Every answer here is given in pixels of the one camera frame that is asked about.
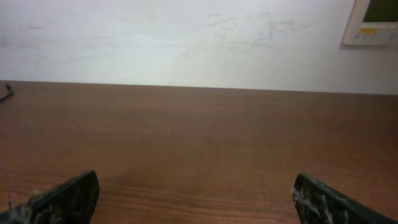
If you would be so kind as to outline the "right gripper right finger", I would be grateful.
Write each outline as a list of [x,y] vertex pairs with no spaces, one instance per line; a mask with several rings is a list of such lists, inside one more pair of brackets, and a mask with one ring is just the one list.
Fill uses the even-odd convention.
[[297,176],[292,198],[301,224],[397,224],[307,174]]

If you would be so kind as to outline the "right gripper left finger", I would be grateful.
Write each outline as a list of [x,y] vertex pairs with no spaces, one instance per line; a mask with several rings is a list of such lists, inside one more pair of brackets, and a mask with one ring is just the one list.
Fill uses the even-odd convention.
[[1,223],[89,224],[99,195],[96,172],[88,170],[18,206],[8,202]]

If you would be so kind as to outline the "black cable gold plug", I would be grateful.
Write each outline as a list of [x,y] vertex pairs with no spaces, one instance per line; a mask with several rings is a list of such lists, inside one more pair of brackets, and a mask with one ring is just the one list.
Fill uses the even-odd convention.
[[1,103],[9,99],[10,97],[14,96],[14,90],[12,89],[12,86],[8,83],[6,83],[5,86],[7,88],[7,94],[0,98]]

